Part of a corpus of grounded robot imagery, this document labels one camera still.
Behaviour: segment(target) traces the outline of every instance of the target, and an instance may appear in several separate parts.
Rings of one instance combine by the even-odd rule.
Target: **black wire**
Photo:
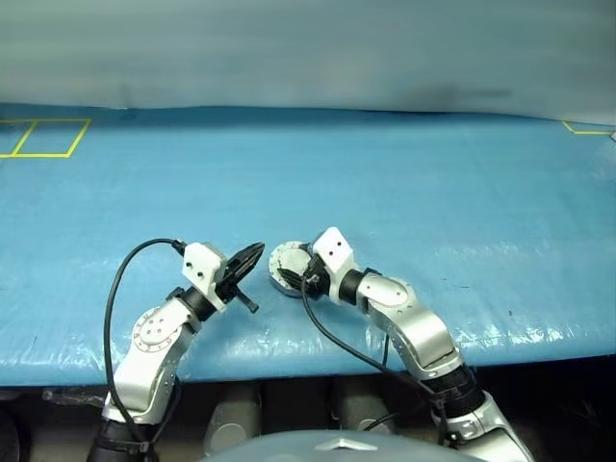
[[[180,380],[177,378],[177,375],[176,375],[175,384],[173,386],[173,401],[167,407],[167,410],[165,411],[165,416],[161,420],[158,430],[156,430],[156,433],[154,434],[154,436],[152,437],[152,440],[150,441],[151,445],[156,443],[158,439],[160,438],[161,434],[163,433],[163,430],[165,429],[165,427],[171,420],[171,416],[175,412],[175,409],[177,409],[177,405],[180,403],[181,398],[182,398],[182,384],[180,383]]]
[[[445,405],[441,404],[439,408],[441,421],[439,422],[439,439],[437,444],[439,446],[445,445],[445,438],[447,437],[447,416],[445,414]]]
[[[386,416],[379,417],[374,422],[367,425],[366,428],[364,428],[362,431],[371,431],[377,428],[379,425],[383,424],[384,422],[390,421],[391,419],[397,416],[399,416],[399,412],[392,412],[391,414],[387,414]]]
[[[396,380],[400,380],[401,382],[414,388],[415,390],[421,390],[424,393],[428,394],[429,396],[434,395],[434,392],[432,392],[432,390],[430,390],[425,385],[423,385],[422,382],[415,380],[410,375],[402,375],[400,373],[392,371],[391,369],[380,364],[378,361],[374,361],[371,357],[366,356],[364,353],[356,350],[351,345],[346,344],[345,342],[340,340],[338,337],[333,335],[331,332],[329,332],[325,328],[325,326],[321,324],[321,322],[317,319],[314,311],[312,310],[310,306],[310,302],[308,301],[308,293],[306,292],[307,284],[308,284],[308,281],[306,279],[306,276],[303,276],[301,278],[300,291],[301,291],[301,299],[304,304],[304,309],[306,310],[306,314],[308,315],[308,318],[310,318],[310,321],[312,321],[312,323],[319,330],[319,332],[323,334],[329,341],[336,344],[338,347],[342,348],[344,351],[356,357],[357,359],[364,361],[367,364],[370,364],[373,368],[378,369],[379,371],[395,378]]]
[[[383,347],[383,360],[381,364],[387,367],[387,357],[389,356],[389,334],[385,334],[385,346]]]
[[[126,258],[124,258],[124,261],[117,269],[114,282],[112,283],[112,287],[109,290],[109,296],[107,297],[107,305],[105,306],[105,322],[103,326],[103,357],[105,360],[105,375],[107,377],[107,388],[109,389],[109,394],[112,397],[115,407],[121,414],[122,418],[124,418],[126,426],[128,426],[128,430],[131,432],[131,435],[133,435],[133,437],[140,443],[146,443],[147,439],[145,438],[139,427],[135,424],[133,417],[126,410],[124,404],[122,404],[122,401],[117,394],[116,382],[114,381],[114,365],[112,364],[111,354],[112,313],[114,310],[114,300],[116,299],[117,288],[122,279],[122,276],[124,275],[124,272],[126,271],[126,267],[128,267],[128,264],[135,257],[135,255],[137,255],[140,251],[144,250],[146,247],[150,247],[154,244],[171,244],[175,248],[178,244],[178,241],[174,239],[152,239],[150,241],[139,244],[130,251],[130,253],[126,256]]]

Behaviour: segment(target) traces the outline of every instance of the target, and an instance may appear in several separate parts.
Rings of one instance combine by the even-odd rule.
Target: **yellow tape line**
[[[70,147],[66,152],[27,152],[27,153],[19,153],[19,150],[23,147],[25,142],[28,140],[30,135],[32,135],[33,130],[40,123],[44,122],[81,122],[84,125],[79,130],[77,137],[70,144]],[[92,120],[91,118],[12,118],[12,119],[2,119],[0,123],[30,123],[30,126],[19,139],[13,150],[10,154],[0,154],[0,159],[68,159],[72,154],[79,141],[84,137],[88,128],[90,127]]]
[[[612,130],[612,131],[608,131],[608,130],[576,130],[566,120],[561,120],[561,122],[565,126],[565,128],[567,130],[569,130],[571,133],[573,133],[574,135],[611,135],[612,133],[616,132],[616,128],[614,130]]]

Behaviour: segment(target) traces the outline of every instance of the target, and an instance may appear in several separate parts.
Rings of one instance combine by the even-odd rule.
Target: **blue table surface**
[[[0,159],[0,385],[102,383],[109,286],[153,237],[229,255],[268,246],[244,282],[261,310],[234,301],[207,321],[181,378],[371,372],[269,283],[277,244],[332,225],[360,265],[408,280],[472,365],[616,351],[609,136],[499,115],[0,106],[0,119],[28,117],[92,122],[68,159]],[[78,129],[40,123],[19,152],[65,152]],[[0,124],[0,152],[19,130]],[[178,285],[188,282],[169,248],[134,262],[116,300],[116,360],[137,317]],[[380,356],[383,333],[353,308],[321,300],[316,311]]]

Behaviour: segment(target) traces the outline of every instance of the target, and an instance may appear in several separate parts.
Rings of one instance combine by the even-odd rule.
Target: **robotic arm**
[[[498,408],[477,385],[447,327],[417,299],[406,282],[373,269],[360,271],[353,250],[337,228],[328,228],[311,244],[278,246],[269,262],[274,285],[287,295],[300,295],[302,283],[312,298],[328,295],[337,304],[357,306],[389,334],[404,366],[443,411],[433,410],[456,449],[479,459],[532,462],[534,459]]]
[[[167,413],[180,359],[201,324],[224,311],[234,297],[252,313],[258,309],[238,283],[255,267],[264,247],[253,244],[227,259],[210,244],[182,245],[182,273],[192,287],[175,289],[135,323],[128,353],[114,374],[117,396],[132,422],[126,422],[108,395],[89,462],[156,460],[151,446]]]

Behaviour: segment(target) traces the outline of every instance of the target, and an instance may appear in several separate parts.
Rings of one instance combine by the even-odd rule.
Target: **gray backdrop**
[[[614,123],[615,0],[0,0],[0,102]]]

